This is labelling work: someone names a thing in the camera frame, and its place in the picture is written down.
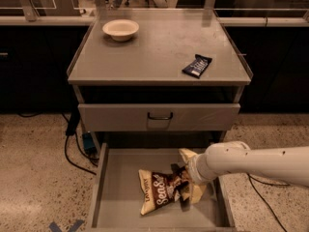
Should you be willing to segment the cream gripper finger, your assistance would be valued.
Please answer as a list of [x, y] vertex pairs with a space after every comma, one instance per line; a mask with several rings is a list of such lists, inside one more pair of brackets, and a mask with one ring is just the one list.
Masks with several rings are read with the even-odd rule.
[[198, 156], [197, 153], [195, 153], [194, 151], [191, 151], [187, 148], [180, 148], [179, 153], [183, 159], [183, 162], [185, 164], [190, 164], [192, 162], [196, 161], [196, 158]]
[[196, 204], [202, 198], [207, 186], [206, 185], [196, 185], [193, 183], [189, 184], [189, 201], [191, 204]]

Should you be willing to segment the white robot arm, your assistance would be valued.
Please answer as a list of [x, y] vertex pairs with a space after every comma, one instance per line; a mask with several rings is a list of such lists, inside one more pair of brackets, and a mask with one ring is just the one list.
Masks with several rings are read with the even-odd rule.
[[255, 149], [242, 141], [211, 144], [204, 153], [179, 150], [184, 161], [179, 194], [198, 203], [206, 185], [219, 176], [247, 173], [309, 187], [309, 147]]

